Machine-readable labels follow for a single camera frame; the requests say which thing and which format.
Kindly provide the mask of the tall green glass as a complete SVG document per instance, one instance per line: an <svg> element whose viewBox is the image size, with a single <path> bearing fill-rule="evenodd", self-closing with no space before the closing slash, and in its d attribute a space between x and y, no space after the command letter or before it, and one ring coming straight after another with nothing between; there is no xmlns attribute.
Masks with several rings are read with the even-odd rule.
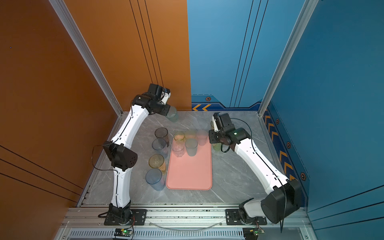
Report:
<svg viewBox="0 0 384 240"><path fill-rule="evenodd" d="M222 144L221 143L212 144L212 147L217 152L220 152L222 150Z"/></svg>

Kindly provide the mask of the pale pink clear glass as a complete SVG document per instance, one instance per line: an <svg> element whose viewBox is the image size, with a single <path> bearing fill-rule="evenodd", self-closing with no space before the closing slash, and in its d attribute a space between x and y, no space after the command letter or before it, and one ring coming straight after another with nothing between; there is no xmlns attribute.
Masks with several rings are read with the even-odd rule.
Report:
<svg viewBox="0 0 384 240"><path fill-rule="evenodd" d="M207 143L209 133L206 130L198 130L196 138L199 146L204 146Z"/></svg>

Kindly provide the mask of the yellow-green short glass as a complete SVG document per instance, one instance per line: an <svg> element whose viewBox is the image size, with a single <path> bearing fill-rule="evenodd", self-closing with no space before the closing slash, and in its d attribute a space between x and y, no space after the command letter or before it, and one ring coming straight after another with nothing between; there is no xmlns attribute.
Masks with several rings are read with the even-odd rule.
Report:
<svg viewBox="0 0 384 240"><path fill-rule="evenodd" d="M188 139L196 139L197 131L196 130L187 130L184 132L186 140Z"/></svg>

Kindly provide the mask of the smoky grey glass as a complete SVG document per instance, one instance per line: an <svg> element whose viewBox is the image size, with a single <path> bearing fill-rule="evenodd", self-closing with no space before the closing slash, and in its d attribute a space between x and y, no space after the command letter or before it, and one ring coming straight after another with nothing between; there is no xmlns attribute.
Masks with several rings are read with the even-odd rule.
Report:
<svg viewBox="0 0 384 240"><path fill-rule="evenodd" d="M161 127L155 130L155 136L158 139L163 139L166 141L167 147L169 147L169 132L167 128Z"/></svg>

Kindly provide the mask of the small green glass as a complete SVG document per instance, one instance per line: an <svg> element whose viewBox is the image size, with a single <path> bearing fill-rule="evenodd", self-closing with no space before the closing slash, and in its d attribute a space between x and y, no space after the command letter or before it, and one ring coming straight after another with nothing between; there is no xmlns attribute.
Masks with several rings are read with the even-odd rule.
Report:
<svg viewBox="0 0 384 240"><path fill-rule="evenodd" d="M181 143L184 143L186 140L186 137L185 137L185 133L184 132L176 132L174 134L174 142L177 143L177 144L181 144Z"/></svg>

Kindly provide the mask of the clear short glass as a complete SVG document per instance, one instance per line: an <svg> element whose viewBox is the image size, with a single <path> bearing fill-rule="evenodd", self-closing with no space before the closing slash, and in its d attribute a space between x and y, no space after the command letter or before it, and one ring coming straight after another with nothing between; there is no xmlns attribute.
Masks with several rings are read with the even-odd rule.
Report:
<svg viewBox="0 0 384 240"><path fill-rule="evenodd" d="M173 141L172 144L172 152L173 154L180 158L185 154L185 143L183 140Z"/></svg>

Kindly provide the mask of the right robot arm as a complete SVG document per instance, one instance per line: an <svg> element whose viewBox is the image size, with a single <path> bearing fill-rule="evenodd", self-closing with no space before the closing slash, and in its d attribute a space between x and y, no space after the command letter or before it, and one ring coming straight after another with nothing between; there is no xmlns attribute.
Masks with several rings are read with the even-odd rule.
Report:
<svg viewBox="0 0 384 240"><path fill-rule="evenodd" d="M214 113L214 129L209 131L211 144L227 146L240 156L260 180L267 196L263 200L253 198L239 205L241 221L250 225L257 217L265 217L271 223L283 223L284 219L301 207L302 187L298 180L290 180L280 172L259 150L251 130L236 128L228 114Z"/></svg>

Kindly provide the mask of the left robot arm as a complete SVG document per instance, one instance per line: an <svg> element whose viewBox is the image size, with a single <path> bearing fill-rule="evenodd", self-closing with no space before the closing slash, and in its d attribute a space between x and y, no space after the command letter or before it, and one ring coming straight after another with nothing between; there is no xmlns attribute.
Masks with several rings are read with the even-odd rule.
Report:
<svg viewBox="0 0 384 240"><path fill-rule="evenodd" d="M133 140L141 124L150 114L162 116L168 114L170 105L167 102L170 97L170 89L150 84L147 92L135 96L129 114L116 135L111 141L103 144L114 171L113 197L108 216L121 219L123 222L131 218L130 181L133 167L138 160L138 154L132 150Z"/></svg>

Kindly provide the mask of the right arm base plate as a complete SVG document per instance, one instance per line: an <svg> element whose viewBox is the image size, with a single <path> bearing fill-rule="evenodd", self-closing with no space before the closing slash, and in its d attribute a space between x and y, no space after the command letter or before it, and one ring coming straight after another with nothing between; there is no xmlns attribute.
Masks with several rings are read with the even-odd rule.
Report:
<svg viewBox="0 0 384 240"><path fill-rule="evenodd" d="M242 219L242 214L239 209L226 209L226 223L228 226L235 225L253 225L253 226L265 226L267 225L266 217L254 217L247 220Z"/></svg>

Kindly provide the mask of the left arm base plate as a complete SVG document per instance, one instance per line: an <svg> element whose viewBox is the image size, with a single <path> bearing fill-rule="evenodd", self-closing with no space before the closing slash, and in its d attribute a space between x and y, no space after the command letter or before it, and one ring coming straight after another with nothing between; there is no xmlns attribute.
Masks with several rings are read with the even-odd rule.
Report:
<svg viewBox="0 0 384 240"><path fill-rule="evenodd" d="M108 212L104 221L105 226L143 226L147 218L146 209L133 209L121 216Z"/></svg>

